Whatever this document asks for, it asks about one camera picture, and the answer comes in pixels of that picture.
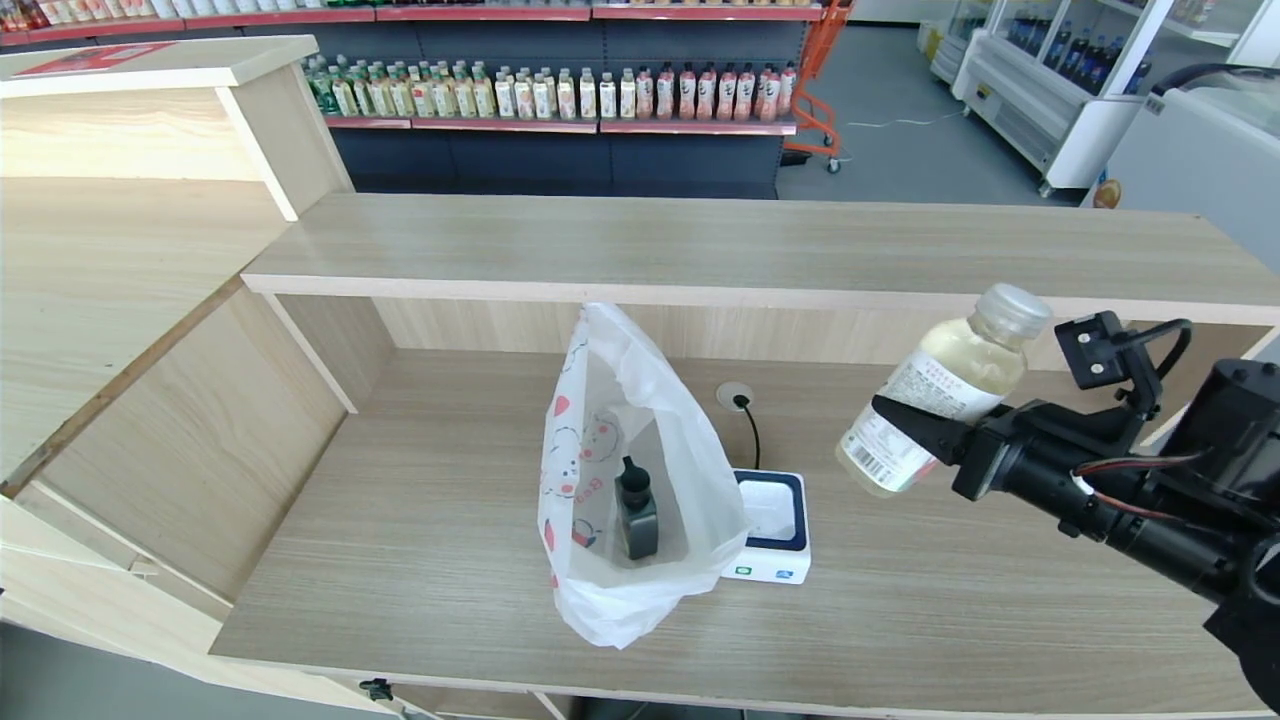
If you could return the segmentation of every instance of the shopping cart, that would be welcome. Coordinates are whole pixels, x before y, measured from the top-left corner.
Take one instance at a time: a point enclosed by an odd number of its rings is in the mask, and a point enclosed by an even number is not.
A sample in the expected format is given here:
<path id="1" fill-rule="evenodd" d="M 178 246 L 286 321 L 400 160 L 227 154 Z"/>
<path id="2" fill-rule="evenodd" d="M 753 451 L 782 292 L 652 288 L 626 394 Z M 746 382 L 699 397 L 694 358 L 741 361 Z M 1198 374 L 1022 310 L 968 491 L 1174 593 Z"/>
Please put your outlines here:
<path id="1" fill-rule="evenodd" d="M 818 79 L 827 55 L 835 47 L 845 20 L 854 10 L 856 0 L 828 0 L 822 8 L 822 17 L 809 27 L 804 53 L 800 55 L 800 77 L 791 100 L 791 111 L 796 117 L 796 132 L 805 129 L 822 131 L 822 147 L 803 142 L 786 142 L 783 149 L 795 152 L 808 152 L 827 156 L 827 172 L 840 172 L 840 131 L 836 129 L 836 111 L 809 92 L 809 81 Z"/>

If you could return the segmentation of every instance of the white plastic bag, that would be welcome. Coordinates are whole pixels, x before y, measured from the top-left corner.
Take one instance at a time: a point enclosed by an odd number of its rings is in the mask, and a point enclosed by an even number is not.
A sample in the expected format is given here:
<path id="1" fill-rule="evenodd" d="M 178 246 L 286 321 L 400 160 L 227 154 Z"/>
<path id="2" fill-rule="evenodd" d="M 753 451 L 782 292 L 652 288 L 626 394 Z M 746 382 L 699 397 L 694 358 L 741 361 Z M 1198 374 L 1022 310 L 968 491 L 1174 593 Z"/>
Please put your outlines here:
<path id="1" fill-rule="evenodd" d="M 614 478 L 649 471 L 658 553 L 632 561 Z M 547 410 L 538 530 L 556 607 L 596 646 L 623 648 L 686 594 L 709 592 L 746 544 L 746 514 L 716 429 L 667 359 L 617 306 L 582 306 Z"/>

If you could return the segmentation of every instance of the red sign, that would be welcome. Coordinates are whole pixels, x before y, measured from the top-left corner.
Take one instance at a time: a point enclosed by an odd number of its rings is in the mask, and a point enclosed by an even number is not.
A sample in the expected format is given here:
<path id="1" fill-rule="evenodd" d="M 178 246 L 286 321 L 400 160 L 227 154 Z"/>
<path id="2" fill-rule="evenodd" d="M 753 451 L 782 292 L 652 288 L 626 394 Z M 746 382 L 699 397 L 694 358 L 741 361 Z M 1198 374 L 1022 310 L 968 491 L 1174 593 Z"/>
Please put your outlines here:
<path id="1" fill-rule="evenodd" d="M 105 47 L 90 47 L 79 53 L 72 53 L 56 60 L 36 65 L 17 73 L 17 76 L 42 76 L 49 73 L 79 73 L 86 70 L 105 70 L 120 63 L 128 63 L 156 50 L 163 50 L 175 41 L 169 42 L 137 42 L 134 45 L 108 45 Z"/>

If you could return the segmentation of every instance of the gray floor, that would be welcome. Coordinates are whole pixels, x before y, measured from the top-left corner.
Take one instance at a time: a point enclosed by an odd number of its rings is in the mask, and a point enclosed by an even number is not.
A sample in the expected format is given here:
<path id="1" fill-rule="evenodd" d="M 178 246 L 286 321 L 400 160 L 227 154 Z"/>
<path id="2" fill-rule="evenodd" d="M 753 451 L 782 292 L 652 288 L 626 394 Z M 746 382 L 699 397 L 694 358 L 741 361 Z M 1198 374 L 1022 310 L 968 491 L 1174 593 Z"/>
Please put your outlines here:
<path id="1" fill-rule="evenodd" d="M 838 174 L 814 158 L 778 172 L 783 200 L 876 200 L 1038 205 L 1039 179 L 1029 164 L 982 120 L 961 118 L 960 104 L 934 82 L 915 50 L 915 29 L 850 27 L 815 85 L 841 123 L 850 161 Z M 1076 205 L 1060 193 L 1048 204 Z M 591 706 L 591 720 L 627 720 L 635 705 Z M 699 710 L 698 720 L 717 720 Z M 736 712 L 724 711 L 727 720 Z M 687 714 L 652 706 L 630 720 L 684 720 Z M 49 720 L 189 720 L 271 717 L 357 720 L 385 717 L 206 685 L 164 667 L 0 626 L 0 717 Z M 751 714 L 750 720 L 759 720 Z"/>
<path id="2" fill-rule="evenodd" d="M 915 32 L 845 28 L 812 87 L 836 111 L 842 156 L 849 160 L 835 176 L 818 156 L 805 165 L 781 168 L 778 197 L 1079 205 L 1083 192 L 1062 191 L 1041 200 L 1034 168 L 978 117 L 959 114 L 963 105 L 933 79 L 929 61 L 915 49 Z M 820 145 L 822 135 L 810 132 L 801 140 Z"/>

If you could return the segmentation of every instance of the robotic arm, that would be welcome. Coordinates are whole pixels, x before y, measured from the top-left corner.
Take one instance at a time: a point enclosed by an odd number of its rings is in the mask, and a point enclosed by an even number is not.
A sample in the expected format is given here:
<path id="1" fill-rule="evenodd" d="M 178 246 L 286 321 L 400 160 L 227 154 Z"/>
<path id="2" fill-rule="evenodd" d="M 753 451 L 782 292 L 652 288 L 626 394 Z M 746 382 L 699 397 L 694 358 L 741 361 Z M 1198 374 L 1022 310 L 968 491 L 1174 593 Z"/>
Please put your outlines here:
<path id="1" fill-rule="evenodd" d="M 1146 345 L 1178 342 L 1160 366 Z M 1034 400 L 974 425 L 877 396 L 872 407 L 946 465 L 951 489 L 991 491 L 1057 518 L 1057 529 L 1123 552 L 1215 603 L 1204 623 L 1280 712 L 1280 366 L 1220 360 L 1158 456 L 1130 455 L 1160 413 L 1161 379 L 1190 343 L 1190 323 L 1126 332 L 1114 313 L 1055 328 L 1080 389 L 1133 380 L 1120 405 L 1089 415 Z"/>

